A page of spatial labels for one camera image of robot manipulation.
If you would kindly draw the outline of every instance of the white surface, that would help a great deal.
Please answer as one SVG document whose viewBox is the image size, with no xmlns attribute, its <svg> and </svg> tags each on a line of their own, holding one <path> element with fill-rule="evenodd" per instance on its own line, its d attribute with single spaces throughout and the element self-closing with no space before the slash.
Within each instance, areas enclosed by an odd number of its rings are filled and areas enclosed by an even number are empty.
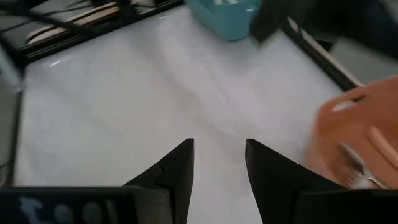
<svg viewBox="0 0 398 224">
<path fill-rule="evenodd" d="M 223 42 L 180 7 L 27 70 L 17 185 L 122 185 L 195 139 L 188 223 L 260 223 L 246 138 L 303 161 L 339 89 L 284 34 Z"/>
</svg>

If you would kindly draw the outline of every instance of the orange object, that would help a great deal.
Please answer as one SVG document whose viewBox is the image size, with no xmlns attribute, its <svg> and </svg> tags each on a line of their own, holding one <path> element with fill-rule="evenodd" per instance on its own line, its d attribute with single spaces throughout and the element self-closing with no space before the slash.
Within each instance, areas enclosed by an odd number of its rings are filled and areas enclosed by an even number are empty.
<svg viewBox="0 0 398 224">
<path fill-rule="evenodd" d="M 346 142 L 375 177 L 398 189 L 397 114 L 398 77 L 355 88 L 325 103 L 318 112 L 305 166 L 349 188 L 337 174 L 344 166 L 339 143 Z"/>
</svg>

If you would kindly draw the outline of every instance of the white table surface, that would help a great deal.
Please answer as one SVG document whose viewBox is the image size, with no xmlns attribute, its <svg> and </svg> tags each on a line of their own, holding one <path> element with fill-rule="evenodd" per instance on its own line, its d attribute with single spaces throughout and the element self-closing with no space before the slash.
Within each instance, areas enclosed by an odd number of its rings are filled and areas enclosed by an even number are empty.
<svg viewBox="0 0 398 224">
<path fill-rule="evenodd" d="M 304 160 L 338 87 L 283 33 L 224 42 L 186 7 L 32 64 L 16 185 L 122 185 L 195 139 L 188 223 L 260 223 L 244 161 L 254 138 Z"/>
</svg>

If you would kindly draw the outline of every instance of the metal fork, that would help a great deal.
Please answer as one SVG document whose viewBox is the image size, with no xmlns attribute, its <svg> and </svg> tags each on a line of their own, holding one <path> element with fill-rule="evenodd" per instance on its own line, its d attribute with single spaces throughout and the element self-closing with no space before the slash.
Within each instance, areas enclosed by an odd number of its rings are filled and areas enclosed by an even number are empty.
<svg viewBox="0 0 398 224">
<path fill-rule="evenodd" d="M 349 147 L 346 143 L 340 143 L 340 148 L 343 149 L 345 154 L 348 156 L 351 165 L 359 171 L 362 176 L 359 178 L 370 180 L 371 182 L 375 183 L 382 189 L 388 189 L 388 186 L 383 184 L 380 180 L 378 180 L 374 174 L 366 167 L 365 162 L 363 161 L 362 157 L 359 156 L 354 149 Z"/>
</svg>

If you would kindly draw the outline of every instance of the teal container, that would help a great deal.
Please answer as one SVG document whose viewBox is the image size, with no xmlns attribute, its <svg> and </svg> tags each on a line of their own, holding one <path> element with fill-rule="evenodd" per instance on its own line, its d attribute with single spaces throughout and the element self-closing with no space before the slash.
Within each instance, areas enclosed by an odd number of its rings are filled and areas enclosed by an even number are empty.
<svg viewBox="0 0 398 224">
<path fill-rule="evenodd" d="M 239 40 L 249 35 L 249 25 L 261 0 L 184 0 L 204 26 L 223 40 Z"/>
</svg>

